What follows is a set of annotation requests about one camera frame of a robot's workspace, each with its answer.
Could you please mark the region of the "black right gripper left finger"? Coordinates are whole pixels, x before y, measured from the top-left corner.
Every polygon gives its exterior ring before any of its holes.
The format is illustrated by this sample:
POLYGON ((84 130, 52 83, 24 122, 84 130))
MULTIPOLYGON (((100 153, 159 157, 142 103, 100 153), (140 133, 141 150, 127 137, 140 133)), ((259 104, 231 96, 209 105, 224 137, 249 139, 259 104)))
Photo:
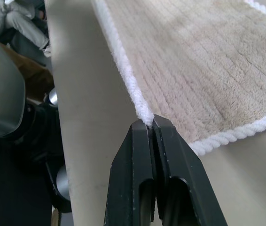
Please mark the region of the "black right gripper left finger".
POLYGON ((137 120, 111 164, 103 226, 151 226, 154 212, 149 129, 137 120))

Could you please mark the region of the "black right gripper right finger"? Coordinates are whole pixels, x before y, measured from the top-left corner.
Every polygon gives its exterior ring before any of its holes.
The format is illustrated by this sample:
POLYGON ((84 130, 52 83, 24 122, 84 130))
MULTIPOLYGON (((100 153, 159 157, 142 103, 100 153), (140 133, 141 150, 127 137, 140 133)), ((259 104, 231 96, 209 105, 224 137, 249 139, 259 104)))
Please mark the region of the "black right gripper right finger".
POLYGON ((153 121, 156 200, 163 226, 221 226, 221 208, 201 160, 169 119, 153 121))

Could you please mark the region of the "beige towel with white edging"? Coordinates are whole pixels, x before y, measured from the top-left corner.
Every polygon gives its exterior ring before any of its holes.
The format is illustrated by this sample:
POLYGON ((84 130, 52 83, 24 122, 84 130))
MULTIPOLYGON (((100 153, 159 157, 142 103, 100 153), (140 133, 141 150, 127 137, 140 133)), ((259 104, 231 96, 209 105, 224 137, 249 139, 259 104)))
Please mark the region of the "beige towel with white edging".
POLYGON ((146 125, 169 119, 197 155, 266 130, 266 6, 92 0, 146 125))

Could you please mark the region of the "person in grey clothing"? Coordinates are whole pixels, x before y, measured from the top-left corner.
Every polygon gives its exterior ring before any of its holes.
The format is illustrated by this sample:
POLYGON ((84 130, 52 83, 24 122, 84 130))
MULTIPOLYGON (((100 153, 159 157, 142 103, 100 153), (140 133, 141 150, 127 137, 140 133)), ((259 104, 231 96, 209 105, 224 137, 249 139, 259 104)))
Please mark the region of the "person in grey clothing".
POLYGON ((26 0, 0 0, 0 35, 14 28, 38 47, 45 57, 51 57, 50 40, 32 21, 35 18, 45 21, 47 16, 26 0))

